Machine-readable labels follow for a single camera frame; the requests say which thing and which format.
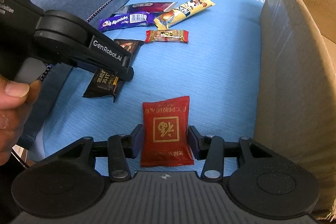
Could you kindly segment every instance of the purple candy wrapper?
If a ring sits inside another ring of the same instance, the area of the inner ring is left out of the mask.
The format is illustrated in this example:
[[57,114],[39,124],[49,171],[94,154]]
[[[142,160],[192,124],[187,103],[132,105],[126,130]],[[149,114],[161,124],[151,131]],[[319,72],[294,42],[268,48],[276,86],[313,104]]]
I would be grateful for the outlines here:
[[124,14],[99,21],[98,30],[106,32],[122,28],[148,26],[149,24],[154,23],[154,18],[155,15],[149,12]]

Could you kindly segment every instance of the clear wrapper with red ends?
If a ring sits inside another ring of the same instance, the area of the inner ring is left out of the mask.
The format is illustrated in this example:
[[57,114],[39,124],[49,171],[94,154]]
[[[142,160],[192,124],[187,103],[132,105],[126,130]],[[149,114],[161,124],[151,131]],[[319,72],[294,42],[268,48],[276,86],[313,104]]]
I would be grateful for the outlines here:
[[146,43],[153,41],[161,42],[184,42],[188,43],[189,32],[186,30],[159,30],[159,31],[146,31]]
[[189,96],[142,103],[145,142],[140,165],[193,165],[187,140]]

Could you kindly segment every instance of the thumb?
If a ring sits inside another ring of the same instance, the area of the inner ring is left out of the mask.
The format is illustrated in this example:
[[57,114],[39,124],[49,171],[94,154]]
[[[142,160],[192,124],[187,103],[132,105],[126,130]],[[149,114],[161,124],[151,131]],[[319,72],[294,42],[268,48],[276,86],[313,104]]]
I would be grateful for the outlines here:
[[0,110],[21,106],[27,99],[29,85],[7,80],[0,75]]

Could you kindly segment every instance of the black robotic device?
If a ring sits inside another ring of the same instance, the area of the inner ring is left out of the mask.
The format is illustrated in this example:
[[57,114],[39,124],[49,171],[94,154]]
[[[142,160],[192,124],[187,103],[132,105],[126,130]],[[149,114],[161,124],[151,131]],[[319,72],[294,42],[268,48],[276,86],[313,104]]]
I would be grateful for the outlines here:
[[[86,63],[132,79],[131,54],[87,22],[61,11],[44,12],[30,0],[0,4],[5,11],[0,14],[0,72],[8,79],[34,71],[24,68],[36,65],[26,63],[27,58],[79,67]],[[40,74],[36,70],[30,81]],[[194,157],[205,160],[200,177],[196,172],[143,171],[132,177],[126,158],[137,157],[143,139],[141,124],[130,135],[105,142],[83,137],[27,169],[12,155],[0,167],[0,209],[14,204],[8,207],[16,212],[14,224],[316,223],[310,213],[319,196],[317,180],[250,138],[225,142],[190,126]],[[108,177],[95,171],[96,157],[108,158]],[[223,177],[225,157],[237,158],[238,169],[229,177]]]

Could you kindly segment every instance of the dark red snack package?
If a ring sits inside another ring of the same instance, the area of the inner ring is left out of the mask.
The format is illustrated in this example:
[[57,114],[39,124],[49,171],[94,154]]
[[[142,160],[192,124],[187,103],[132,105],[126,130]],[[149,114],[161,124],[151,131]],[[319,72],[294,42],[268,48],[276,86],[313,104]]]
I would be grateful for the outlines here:
[[193,165],[187,141],[189,96],[142,103],[145,142],[142,167]]

